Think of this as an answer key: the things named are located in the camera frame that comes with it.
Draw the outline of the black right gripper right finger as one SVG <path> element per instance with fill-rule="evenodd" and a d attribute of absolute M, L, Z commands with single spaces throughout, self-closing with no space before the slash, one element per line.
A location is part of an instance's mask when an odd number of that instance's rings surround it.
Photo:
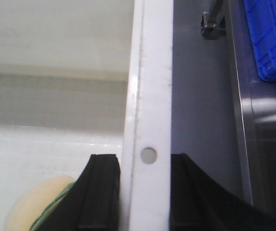
<path fill-rule="evenodd" d="M 172 231 L 271 231 L 272 219 L 208 177 L 185 154 L 171 156 Z"/>

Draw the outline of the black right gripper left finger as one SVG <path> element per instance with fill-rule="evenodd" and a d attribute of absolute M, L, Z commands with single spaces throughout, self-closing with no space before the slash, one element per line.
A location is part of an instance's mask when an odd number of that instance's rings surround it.
<path fill-rule="evenodd" d="M 117 231 L 120 167 L 114 154 L 91 155 L 85 169 L 42 231 Z"/>

